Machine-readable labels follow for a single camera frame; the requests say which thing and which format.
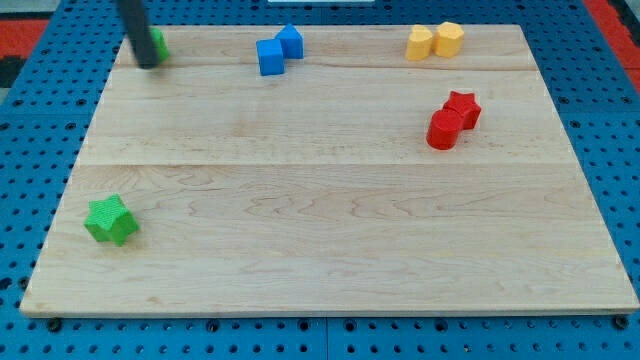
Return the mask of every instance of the yellow hexagonal block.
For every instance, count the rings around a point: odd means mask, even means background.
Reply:
[[[436,29],[433,52],[446,58],[454,57],[462,49],[463,40],[464,30],[462,30],[462,26],[451,22],[443,22]]]
[[[425,59],[431,52],[432,43],[433,34],[426,26],[413,25],[409,40],[407,40],[407,51],[404,57],[411,61]]]

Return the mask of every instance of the blue cube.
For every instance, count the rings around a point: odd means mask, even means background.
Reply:
[[[258,63],[260,64],[260,75],[280,75],[284,74],[284,54],[280,40],[258,40]]]
[[[291,24],[287,24],[277,35],[276,39],[282,42],[282,51],[285,59],[304,58],[302,35]]]

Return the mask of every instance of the toy block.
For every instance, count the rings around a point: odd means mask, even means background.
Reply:
[[[463,130],[470,130],[476,127],[478,117],[482,108],[476,103],[476,96],[474,93],[462,94],[452,91],[449,94],[449,100],[444,103],[445,109],[450,109],[462,116],[464,124]]]
[[[456,145],[462,131],[462,116],[449,109],[438,110],[431,116],[427,143],[438,150],[449,150]]]
[[[258,40],[256,42],[256,48],[258,50],[260,75],[284,74],[284,54],[282,53],[282,43],[280,40]]]
[[[442,57],[451,58],[460,52],[464,40],[464,30],[458,24],[443,22],[436,29],[433,52]]]
[[[407,51],[404,57],[409,61],[426,59],[431,52],[433,34],[426,26],[413,25],[407,40]]]
[[[151,40],[153,40],[153,43],[156,46],[156,51],[158,52],[158,62],[163,62],[169,57],[169,49],[167,48],[167,44],[164,42],[162,31],[155,27],[152,27],[150,31]]]
[[[117,246],[122,246],[127,236],[138,230],[138,223],[118,194],[89,202],[84,226],[96,241],[113,241]]]
[[[282,52],[285,59],[304,58],[304,46],[302,35],[291,24],[287,24],[276,35],[276,39],[282,43]]]

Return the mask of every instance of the green block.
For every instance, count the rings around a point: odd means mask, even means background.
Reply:
[[[153,43],[156,45],[156,51],[158,52],[158,62],[163,62],[169,57],[169,49],[167,49],[167,44],[164,42],[164,36],[162,36],[162,31],[158,28],[151,28],[151,39],[153,39]]]
[[[138,223],[120,195],[113,194],[104,200],[89,202],[89,216],[84,227],[96,241],[113,241],[122,246],[127,236],[138,230]]]

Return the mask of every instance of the wood grain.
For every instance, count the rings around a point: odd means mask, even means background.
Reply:
[[[404,60],[404,26],[165,28],[125,43],[21,309],[50,317],[609,314],[639,307],[517,26],[466,26],[454,59]],[[478,127],[424,143],[452,89]],[[82,227],[121,194],[125,246]]]

